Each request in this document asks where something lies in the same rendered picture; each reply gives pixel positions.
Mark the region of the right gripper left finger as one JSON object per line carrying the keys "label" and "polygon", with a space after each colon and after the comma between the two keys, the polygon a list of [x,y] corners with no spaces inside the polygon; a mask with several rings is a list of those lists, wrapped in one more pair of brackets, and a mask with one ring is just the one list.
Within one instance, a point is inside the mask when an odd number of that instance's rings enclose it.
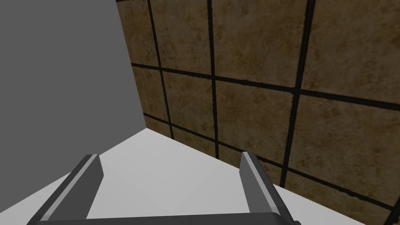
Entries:
{"label": "right gripper left finger", "polygon": [[28,223],[83,224],[103,177],[100,156],[84,156]]}

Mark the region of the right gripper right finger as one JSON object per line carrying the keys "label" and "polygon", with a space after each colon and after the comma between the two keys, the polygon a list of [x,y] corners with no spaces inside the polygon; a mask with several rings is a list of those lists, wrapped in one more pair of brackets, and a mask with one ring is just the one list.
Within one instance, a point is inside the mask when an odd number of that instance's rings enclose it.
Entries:
{"label": "right gripper right finger", "polygon": [[250,213],[276,214],[279,223],[294,223],[287,206],[252,152],[242,152],[239,175]]}

